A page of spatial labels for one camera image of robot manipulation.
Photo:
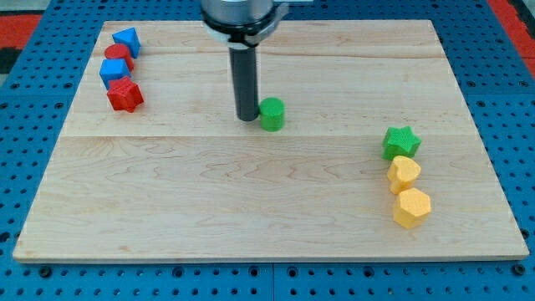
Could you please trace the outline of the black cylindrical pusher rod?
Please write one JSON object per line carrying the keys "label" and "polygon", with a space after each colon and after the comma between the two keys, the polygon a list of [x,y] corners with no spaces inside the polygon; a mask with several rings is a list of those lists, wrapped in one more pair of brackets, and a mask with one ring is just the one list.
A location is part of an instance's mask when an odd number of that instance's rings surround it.
{"label": "black cylindrical pusher rod", "polygon": [[229,49],[237,118],[254,121],[259,114],[255,48]]}

